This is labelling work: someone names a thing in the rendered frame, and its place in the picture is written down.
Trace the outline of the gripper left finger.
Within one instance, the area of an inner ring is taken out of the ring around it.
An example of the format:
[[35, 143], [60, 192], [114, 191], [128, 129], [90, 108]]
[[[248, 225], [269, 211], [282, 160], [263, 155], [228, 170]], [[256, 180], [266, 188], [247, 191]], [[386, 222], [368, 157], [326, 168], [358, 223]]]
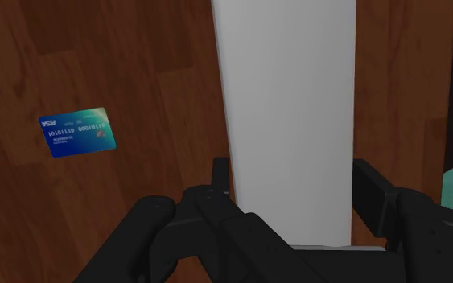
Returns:
[[320, 275], [254, 213], [229, 198], [229, 160], [179, 203], [138, 200], [72, 283], [166, 283], [181, 259], [197, 257], [212, 283], [320, 283]]

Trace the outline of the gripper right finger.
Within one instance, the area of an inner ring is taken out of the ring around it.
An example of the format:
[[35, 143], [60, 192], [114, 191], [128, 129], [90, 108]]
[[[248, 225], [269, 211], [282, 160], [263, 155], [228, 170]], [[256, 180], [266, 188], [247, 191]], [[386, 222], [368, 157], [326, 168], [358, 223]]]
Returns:
[[406, 283], [453, 283], [453, 209], [396, 187], [364, 159], [352, 165], [352, 207], [386, 249], [403, 255]]

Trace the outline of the blue bank card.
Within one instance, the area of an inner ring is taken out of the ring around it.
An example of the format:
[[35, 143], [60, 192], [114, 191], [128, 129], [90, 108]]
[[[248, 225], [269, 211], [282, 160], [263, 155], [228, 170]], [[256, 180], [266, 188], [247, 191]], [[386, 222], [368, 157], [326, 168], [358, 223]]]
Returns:
[[117, 147], [103, 107], [44, 116], [39, 119], [39, 125], [54, 158]]

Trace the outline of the white rectangular block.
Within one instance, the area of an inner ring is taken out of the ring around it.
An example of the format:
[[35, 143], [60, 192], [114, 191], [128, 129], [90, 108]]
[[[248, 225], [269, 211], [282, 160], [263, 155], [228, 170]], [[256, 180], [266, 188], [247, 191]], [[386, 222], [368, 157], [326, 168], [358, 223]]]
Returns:
[[357, 0], [212, 0], [238, 206], [351, 242]]

